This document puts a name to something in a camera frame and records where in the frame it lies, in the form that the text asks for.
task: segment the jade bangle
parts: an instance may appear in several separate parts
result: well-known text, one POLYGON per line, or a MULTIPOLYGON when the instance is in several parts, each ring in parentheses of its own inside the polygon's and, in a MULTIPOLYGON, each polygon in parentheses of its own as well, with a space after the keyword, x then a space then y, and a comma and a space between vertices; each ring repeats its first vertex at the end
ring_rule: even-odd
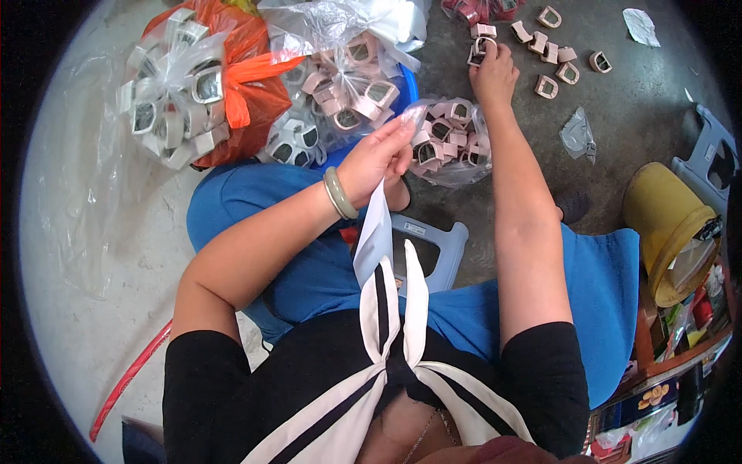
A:
POLYGON ((345 196, 343 186, 340 185, 340 180, 338 179, 338 173, 333 166, 330 166, 325 171, 324 184, 329 199, 332 201, 335 209, 338 210, 340 216, 343 219, 356 219, 358 217, 358 210, 353 208, 353 205, 348 201, 348 197, 345 196))

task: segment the blue pants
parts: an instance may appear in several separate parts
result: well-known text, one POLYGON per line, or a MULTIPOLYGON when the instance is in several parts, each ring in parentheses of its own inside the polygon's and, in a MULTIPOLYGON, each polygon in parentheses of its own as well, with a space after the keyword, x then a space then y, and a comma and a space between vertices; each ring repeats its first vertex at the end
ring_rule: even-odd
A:
MULTIPOLYGON (((196 188, 187 227, 193 247, 240 220, 322 179, 317 171, 277 163, 215 168, 196 188)), ((289 262, 245 310, 268 343, 314 316, 358 309, 361 289, 338 221, 289 262)), ((591 408, 613 394, 634 344, 638 305, 639 238, 630 229, 591 237, 562 227, 567 289, 591 408)), ((256 237, 256 241, 270 240, 256 237)), ((400 297, 404 314, 405 298, 400 297)), ((497 282, 430 295, 428 325, 454 347, 496 363, 499 358, 497 282)))

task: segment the hand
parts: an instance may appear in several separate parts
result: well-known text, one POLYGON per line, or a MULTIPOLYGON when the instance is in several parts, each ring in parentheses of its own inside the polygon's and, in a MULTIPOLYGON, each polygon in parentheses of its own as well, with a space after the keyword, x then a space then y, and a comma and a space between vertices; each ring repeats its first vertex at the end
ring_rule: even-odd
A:
POLYGON ((338 167, 338 179, 354 208, 369 203, 382 178, 385 190, 399 181, 413 158, 413 135, 412 121, 395 118, 364 137, 345 157, 338 167))
POLYGON ((507 45, 486 43, 487 55, 480 67, 469 67, 469 80, 477 100, 487 108, 510 108, 515 82, 520 76, 513 66, 510 48, 507 45))

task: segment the red bag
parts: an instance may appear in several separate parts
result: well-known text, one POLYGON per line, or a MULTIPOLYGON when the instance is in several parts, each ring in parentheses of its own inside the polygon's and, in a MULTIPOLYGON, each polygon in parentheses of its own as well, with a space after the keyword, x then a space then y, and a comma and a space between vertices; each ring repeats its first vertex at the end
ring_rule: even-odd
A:
POLYGON ((219 0, 189 0, 179 4, 155 16, 142 37, 180 8, 194 10, 196 21, 208 26, 212 34, 234 25, 224 41, 223 86, 229 138, 195 161, 194 166, 208 168, 255 156, 268 143, 268 132, 275 120, 291 107, 291 99, 278 75, 295 68, 303 56, 271 65, 265 22, 219 0))

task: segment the plastic stool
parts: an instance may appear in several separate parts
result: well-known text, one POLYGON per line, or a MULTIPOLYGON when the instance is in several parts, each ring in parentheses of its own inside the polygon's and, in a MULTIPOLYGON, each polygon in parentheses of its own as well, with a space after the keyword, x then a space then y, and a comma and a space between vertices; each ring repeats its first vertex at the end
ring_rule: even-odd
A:
MULTIPOLYGON (((451 290, 462 262, 464 245, 469 239, 469 229, 457 222, 453 224, 450 232, 444 232, 419 220, 394 214, 392 214, 392 229, 431 242, 441 249, 436 268, 425 278, 425 283, 429 293, 451 290)), ((407 296, 407 279, 401 275, 395 275, 395 277, 402 281, 399 295, 407 296)))
POLYGON ((725 189, 718 189, 709 181, 709 170, 716 157, 719 144, 724 141, 732 150, 734 172, 737 172, 740 168, 737 144, 734 137, 716 120, 711 111, 702 105, 697 105, 696 111, 703 117, 703 129, 688 161, 683 161, 678 157, 672 158, 672 171, 690 187, 701 201, 711 206, 717 214, 722 215, 726 222, 729 186, 725 189))

